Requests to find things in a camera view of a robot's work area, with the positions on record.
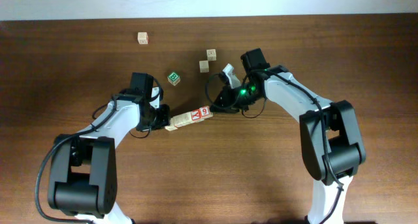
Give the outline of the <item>blue bird picture block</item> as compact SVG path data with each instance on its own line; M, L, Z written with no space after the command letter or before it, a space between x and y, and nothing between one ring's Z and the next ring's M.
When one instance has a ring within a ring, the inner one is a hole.
M202 119L211 118L213 116L213 113L210 111L209 106L200 107L199 112Z

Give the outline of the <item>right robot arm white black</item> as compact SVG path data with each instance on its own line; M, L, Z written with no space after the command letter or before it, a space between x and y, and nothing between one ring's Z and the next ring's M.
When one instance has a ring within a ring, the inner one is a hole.
M366 161L355 109L302 85L284 66L268 63L261 49L241 55L246 72L239 80L232 65L216 76L224 86L210 102L212 112L244 113L259 99L282 107L299 124L302 160L313 178L312 205L306 223L343 223L348 186Z

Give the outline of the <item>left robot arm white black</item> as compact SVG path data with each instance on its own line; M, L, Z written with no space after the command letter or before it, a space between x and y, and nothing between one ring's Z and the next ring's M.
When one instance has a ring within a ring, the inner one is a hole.
M41 164L50 165L47 201L65 223L133 223L116 203L116 148L132 129L150 134L170 123L163 89L150 74L134 72L130 86L99 107L85 129L61 134Z

